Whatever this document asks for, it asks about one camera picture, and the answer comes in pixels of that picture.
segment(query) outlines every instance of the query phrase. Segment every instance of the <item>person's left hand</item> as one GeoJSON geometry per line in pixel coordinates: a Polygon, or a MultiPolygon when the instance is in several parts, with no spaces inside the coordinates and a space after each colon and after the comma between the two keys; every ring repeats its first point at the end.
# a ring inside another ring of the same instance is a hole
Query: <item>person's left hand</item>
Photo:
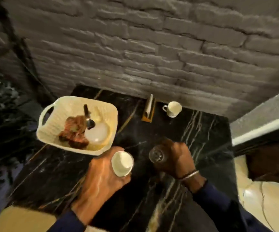
{"type": "Polygon", "coordinates": [[[112,168],[111,159],[122,147],[111,147],[89,163],[89,169],[79,198],[72,204],[72,211],[87,225],[102,205],[131,180],[131,174],[118,177],[112,168]]]}

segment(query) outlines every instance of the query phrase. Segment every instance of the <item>glass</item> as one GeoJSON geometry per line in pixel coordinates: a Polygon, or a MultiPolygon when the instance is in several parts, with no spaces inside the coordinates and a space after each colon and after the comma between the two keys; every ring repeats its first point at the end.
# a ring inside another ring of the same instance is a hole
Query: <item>glass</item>
{"type": "Polygon", "coordinates": [[[151,151],[149,152],[149,159],[153,163],[162,163],[166,161],[167,156],[162,150],[161,145],[155,146],[151,149],[151,151]]]}

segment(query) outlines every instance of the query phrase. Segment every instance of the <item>bracelet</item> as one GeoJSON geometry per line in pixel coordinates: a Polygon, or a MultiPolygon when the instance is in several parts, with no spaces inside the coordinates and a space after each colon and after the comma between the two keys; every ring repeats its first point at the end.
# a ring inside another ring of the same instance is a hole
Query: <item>bracelet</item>
{"type": "Polygon", "coordinates": [[[198,170],[194,170],[194,171],[192,171],[191,173],[189,173],[189,174],[183,176],[182,178],[179,178],[178,180],[182,182],[182,181],[184,181],[184,180],[186,180],[186,179],[188,179],[188,178],[193,177],[193,176],[196,175],[197,173],[199,173],[199,171],[198,171],[198,170]]]}

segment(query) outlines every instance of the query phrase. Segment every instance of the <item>brick wall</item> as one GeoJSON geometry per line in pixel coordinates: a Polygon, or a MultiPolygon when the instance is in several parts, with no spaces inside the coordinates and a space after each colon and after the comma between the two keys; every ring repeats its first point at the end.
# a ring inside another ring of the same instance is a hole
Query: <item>brick wall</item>
{"type": "Polygon", "coordinates": [[[234,120],[279,93],[279,0],[4,1],[58,96],[82,83],[234,120]]]}

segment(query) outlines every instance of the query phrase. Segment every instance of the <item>white basket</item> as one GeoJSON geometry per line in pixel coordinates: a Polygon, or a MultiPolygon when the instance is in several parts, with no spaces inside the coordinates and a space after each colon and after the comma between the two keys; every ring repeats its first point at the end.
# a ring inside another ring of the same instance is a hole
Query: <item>white basket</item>
{"type": "Polygon", "coordinates": [[[47,106],[42,111],[37,128],[37,138],[44,143],[67,151],[98,156],[111,148],[116,135],[117,123],[118,111],[113,104],[89,98],[64,96],[58,98],[53,104],[47,106]],[[87,148],[80,150],[71,148],[68,142],[61,142],[58,134],[64,130],[64,123],[68,117],[84,115],[84,104],[88,105],[91,119],[95,122],[104,121],[110,128],[110,134],[103,144],[98,146],[89,144],[87,148]],[[51,107],[54,110],[46,123],[42,125],[43,118],[51,107]]]}

